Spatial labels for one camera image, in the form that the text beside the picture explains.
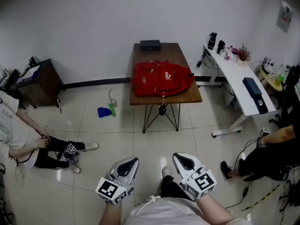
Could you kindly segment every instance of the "tiled floor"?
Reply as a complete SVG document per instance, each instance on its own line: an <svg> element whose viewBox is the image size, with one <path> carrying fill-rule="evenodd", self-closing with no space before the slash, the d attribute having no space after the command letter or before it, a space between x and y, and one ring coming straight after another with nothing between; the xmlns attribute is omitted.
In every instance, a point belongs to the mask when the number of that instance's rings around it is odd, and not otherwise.
<svg viewBox="0 0 300 225"><path fill-rule="evenodd" d="M116 117L99 118L98 107L107 107L108 92L117 99ZM182 104L180 130L174 131L165 117L158 119L142 133L144 107L129 105L128 84L100 85L69 89L60 93L60 114L56 107L32 107L26 110L29 116L43 126L51 136L59 139L98 142L97 151L81 152L79 166L81 174L71 171L30 169L26 171L24 184L15 180L15 163L6 161L5 185L9 206L13 209L20 225L97 225L105 208L94 192L101 176L114 162L127 157L138 157L140 166L134 180L135 190L123 201L124 220L134 205L142 203L149 195L157 192L161 181L161 169L165 165L173 168L175 181L180 181L172 162L174 152L185 152L198 156L212 170L218 184L211 193L223 206L231 206L242 198L248 183L242 180L224 181L219 163L226 160L234 166L238 153L245 143L258 136L261 127L272 131L277 128L268 123L274 112L243 123L241 133L211 137L211 132L230 126L239 112L226 107L223 90L219 87L201 87L202 103ZM251 152L250 146L245 154ZM299 171L291 173L299 178ZM252 210L241 210L255 203L277 183L268 178L253 182L244 201L229 211L238 217L247 217L253 224L280 224L280 202L283 184L270 197ZM288 209L284 221L287 224L297 218L300 210Z"/></svg>

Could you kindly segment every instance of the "white wall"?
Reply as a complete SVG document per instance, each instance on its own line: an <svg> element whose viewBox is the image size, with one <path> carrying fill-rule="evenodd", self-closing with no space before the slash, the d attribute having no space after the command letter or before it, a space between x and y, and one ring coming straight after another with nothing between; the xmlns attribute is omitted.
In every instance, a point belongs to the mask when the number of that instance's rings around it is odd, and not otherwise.
<svg viewBox="0 0 300 225"><path fill-rule="evenodd" d="M300 60L300 16L277 26L280 0L0 0L0 65L23 71L31 56L52 58L64 83L130 76L133 43L178 42L192 69L208 35L253 61ZM200 70L198 75L205 75Z"/></svg>

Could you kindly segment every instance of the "brown tabletop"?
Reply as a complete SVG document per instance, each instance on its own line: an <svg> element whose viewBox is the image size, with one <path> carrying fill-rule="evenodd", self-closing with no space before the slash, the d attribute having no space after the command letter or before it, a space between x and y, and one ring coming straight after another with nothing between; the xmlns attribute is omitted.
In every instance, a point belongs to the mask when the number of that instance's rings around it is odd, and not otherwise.
<svg viewBox="0 0 300 225"><path fill-rule="evenodd" d="M178 43L162 43L161 51L141 51L140 44L134 45L132 67L139 62L147 61L166 61L178 64L188 68L188 63L179 47ZM200 103L202 97L195 81L192 82L190 88L176 96L164 98L166 104L176 103ZM161 104L161 97L136 97L133 91L130 91L130 105L151 105Z"/></svg>

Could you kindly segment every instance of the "backpack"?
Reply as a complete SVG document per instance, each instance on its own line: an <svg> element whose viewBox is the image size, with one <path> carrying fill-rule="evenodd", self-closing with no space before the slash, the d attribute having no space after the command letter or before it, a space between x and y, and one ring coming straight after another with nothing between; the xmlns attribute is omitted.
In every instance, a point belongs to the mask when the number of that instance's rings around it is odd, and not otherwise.
<svg viewBox="0 0 300 225"><path fill-rule="evenodd" d="M194 78L188 67L170 62L141 62L133 68L132 90L136 96L173 96L187 90Z"/></svg>

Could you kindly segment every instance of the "white table leg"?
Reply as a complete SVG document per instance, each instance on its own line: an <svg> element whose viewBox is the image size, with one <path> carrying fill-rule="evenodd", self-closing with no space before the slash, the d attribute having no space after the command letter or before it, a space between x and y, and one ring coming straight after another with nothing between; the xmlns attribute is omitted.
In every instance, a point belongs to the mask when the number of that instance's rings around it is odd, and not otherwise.
<svg viewBox="0 0 300 225"><path fill-rule="evenodd" d="M247 116L245 116L244 114L241 115L228 129L223 129L223 130L217 130L217 131L213 131L211 133L212 137L216 137L222 134L227 134L227 133L233 133L233 132L239 132L241 130L243 130L242 126L239 126L245 119L247 118Z"/></svg>

